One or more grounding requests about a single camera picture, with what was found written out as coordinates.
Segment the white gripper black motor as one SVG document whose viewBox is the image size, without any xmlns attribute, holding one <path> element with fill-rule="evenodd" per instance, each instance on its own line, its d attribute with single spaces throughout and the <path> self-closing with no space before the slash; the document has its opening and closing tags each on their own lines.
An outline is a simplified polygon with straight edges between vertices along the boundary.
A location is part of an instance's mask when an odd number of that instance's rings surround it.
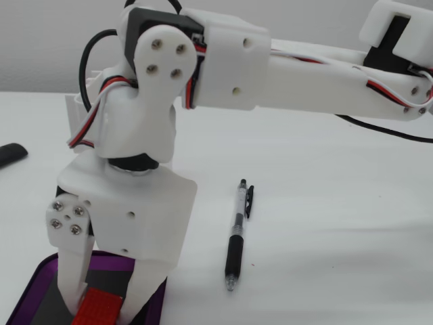
<svg viewBox="0 0 433 325">
<path fill-rule="evenodd" d="M 50 245 L 58 249 L 58 289 L 70 313 L 79 309 L 93 250 L 135 261 L 118 323 L 130 324 L 178 264 L 197 193 L 196 182 L 166 167 L 120 171 L 93 151 L 79 154 L 58 176 L 76 198 L 56 198 L 47 208 Z M 83 203 L 90 203 L 89 213 Z"/>
</svg>

